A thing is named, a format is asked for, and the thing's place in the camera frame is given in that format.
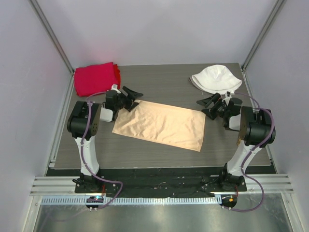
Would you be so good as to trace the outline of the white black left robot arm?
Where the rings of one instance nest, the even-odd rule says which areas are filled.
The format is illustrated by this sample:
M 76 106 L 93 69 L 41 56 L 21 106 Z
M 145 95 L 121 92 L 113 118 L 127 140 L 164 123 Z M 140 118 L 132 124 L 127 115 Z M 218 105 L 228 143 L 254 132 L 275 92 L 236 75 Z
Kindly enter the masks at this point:
M 143 97 L 142 93 L 135 92 L 126 86 L 120 91 L 116 85 L 113 85 L 105 92 L 103 103 L 95 103 L 89 98 L 86 101 L 76 102 L 67 121 L 67 130 L 71 133 L 79 150 L 81 160 L 79 179 L 86 182 L 86 187 L 91 192 L 97 193 L 103 186 L 95 149 L 95 136 L 99 123 L 115 121 L 121 109 L 131 112 L 139 105 L 136 100 L 141 97 Z

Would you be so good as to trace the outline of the beige satin napkin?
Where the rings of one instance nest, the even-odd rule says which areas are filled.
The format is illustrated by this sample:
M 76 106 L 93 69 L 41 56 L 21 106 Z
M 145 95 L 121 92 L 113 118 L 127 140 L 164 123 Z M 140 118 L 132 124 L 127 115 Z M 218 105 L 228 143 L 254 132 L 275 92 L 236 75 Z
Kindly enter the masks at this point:
M 206 121 L 201 111 L 142 100 L 137 103 L 131 112 L 118 112 L 113 133 L 201 151 Z

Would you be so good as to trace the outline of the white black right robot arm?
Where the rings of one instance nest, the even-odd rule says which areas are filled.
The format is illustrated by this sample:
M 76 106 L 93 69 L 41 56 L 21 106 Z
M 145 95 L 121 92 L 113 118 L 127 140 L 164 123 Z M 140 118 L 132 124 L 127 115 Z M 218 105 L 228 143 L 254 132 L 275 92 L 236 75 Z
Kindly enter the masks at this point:
M 244 184 L 246 169 L 254 156 L 266 145 L 275 140 L 276 131 L 272 113 L 264 108 L 243 106 L 243 101 L 227 92 L 225 97 L 219 93 L 198 100 L 204 107 L 202 112 L 211 120 L 220 117 L 223 127 L 228 131 L 237 131 L 238 148 L 233 157 L 219 173 L 217 179 L 211 181 L 224 191 Z

